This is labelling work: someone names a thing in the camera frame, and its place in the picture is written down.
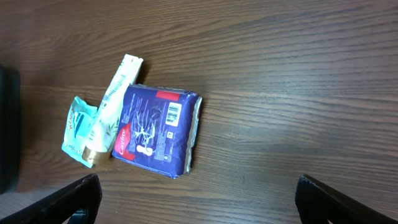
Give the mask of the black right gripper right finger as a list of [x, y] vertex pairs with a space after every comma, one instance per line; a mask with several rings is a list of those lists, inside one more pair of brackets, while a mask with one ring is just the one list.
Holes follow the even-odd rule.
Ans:
[[298, 180], [295, 204], [300, 220], [305, 224], [397, 224], [397, 220], [359, 203], [306, 174], [301, 175]]

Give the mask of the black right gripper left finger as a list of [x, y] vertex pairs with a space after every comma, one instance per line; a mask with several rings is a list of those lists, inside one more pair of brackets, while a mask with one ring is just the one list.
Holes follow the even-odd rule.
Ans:
[[1, 224], [63, 222], [94, 224], [101, 199], [100, 180], [97, 174], [89, 174], [1, 219]]

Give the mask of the white tube with gold cap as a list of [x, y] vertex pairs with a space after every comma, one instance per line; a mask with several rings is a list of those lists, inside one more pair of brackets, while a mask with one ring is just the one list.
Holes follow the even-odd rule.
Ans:
[[114, 147], [127, 88], [135, 84], [143, 59], [126, 54], [97, 110], [85, 140], [82, 158], [90, 164], [107, 161]]

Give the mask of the teal wet wipes pack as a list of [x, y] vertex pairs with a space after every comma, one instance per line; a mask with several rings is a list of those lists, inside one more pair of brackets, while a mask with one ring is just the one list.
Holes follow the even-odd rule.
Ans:
[[82, 155], [85, 140], [91, 131], [91, 124], [96, 112], [97, 107], [88, 105], [79, 96], [76, 96], [68, 112], [62, 144], [62, 150], [65, 153], [88, 168], [92, 168], [93, 165], [86, 162]]

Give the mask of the purple Carefree pad pack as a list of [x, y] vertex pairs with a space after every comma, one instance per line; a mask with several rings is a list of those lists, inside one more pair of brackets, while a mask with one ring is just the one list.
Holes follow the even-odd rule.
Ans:
[[113, 157], [173, 179], [190, 172], [202, 100], [188, 90], [129, 86]]

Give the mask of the grey plastic mesh basket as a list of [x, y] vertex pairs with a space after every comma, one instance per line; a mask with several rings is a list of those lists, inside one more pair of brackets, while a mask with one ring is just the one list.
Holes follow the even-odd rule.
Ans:
[[21, 82], [17, 70], [1, 67], [1, 193], [16, 189], [21, 158]]

